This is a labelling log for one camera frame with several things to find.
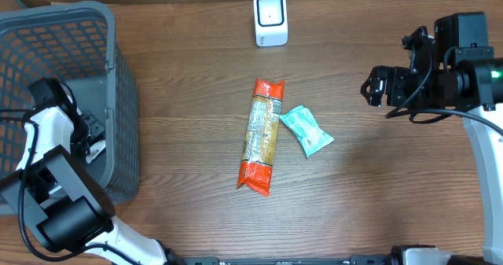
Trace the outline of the orange noodle package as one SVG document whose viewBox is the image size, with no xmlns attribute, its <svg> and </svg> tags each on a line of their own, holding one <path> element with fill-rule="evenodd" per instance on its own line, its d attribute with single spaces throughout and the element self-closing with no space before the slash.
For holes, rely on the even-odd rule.
<svg viewBox="0 0 503 265">
<path fill-rule="evenodd" d="M 256 80 L 244 137 L 237 187 L 246 185 L 265 197 L 270 195 L 284 91 L 283 80 Z"/>
</svg>

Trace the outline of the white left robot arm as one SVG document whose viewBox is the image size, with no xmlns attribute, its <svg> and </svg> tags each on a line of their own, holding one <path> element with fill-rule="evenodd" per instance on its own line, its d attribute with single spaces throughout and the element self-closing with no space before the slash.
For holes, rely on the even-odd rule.
<svg viewBox="0 0 503 265">
<path fill-rule="evenodd" d="M 35 105 L 7 110 L 2 120 L 26 133 L 16 170 L 1 180 L 1 196 L 17 214 L 20 235 L 40 259 L 60 262 L 82 253 L 113 264 L 167 264 L 168 250 L 116 215 L 85 163 L 106 148 L 105 129 L 81 112 L 66 84 L 42 78 L 28 87 Z"/>
</svg>

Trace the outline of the white tube with gold cap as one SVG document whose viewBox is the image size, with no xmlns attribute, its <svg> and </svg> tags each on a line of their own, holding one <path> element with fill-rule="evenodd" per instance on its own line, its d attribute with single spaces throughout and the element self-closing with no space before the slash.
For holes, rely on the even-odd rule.
<svg viewBox="0 0 503 265">
<path fill-rule="evenodd" d="M 95 160 L 102 152 L 106 149 L 106 141 L 100 140 L 95 142 L 90 148 L 86 155 L 86 162 L 90 164 L 93 160 Z"/>
</svg>

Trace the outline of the teal tissue packet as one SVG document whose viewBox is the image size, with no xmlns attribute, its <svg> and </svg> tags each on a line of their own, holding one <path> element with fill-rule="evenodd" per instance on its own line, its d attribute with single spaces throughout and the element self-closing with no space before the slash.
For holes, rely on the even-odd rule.
<svg viewBox="0 0 503 265">
<path fill-rule="evenodd" d="M 280 119 L 296 136 L 307 158 L 334 141 L 331 135 L 320 128 L 312 112 L 303 105 L 280 115 Z"/>
</svg>

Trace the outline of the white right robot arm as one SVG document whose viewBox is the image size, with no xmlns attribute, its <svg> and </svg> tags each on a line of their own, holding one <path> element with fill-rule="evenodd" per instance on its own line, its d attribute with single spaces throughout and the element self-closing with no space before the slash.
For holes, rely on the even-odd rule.
<svg viewBox="0 0 503 265">
<path fill-rule="evenodd" d="M 404 264 L 502 262 L 502 60 L 415 57 L 410 68 L 376 66 L 361 86 L 369 105 L 385 102 L 386 117 L 430 114 L 431 123 L 459 116 L 474 153 L 483 203 L 483 256 L 441 256 L 427 248 L 402 252 Z"/>
</svg>

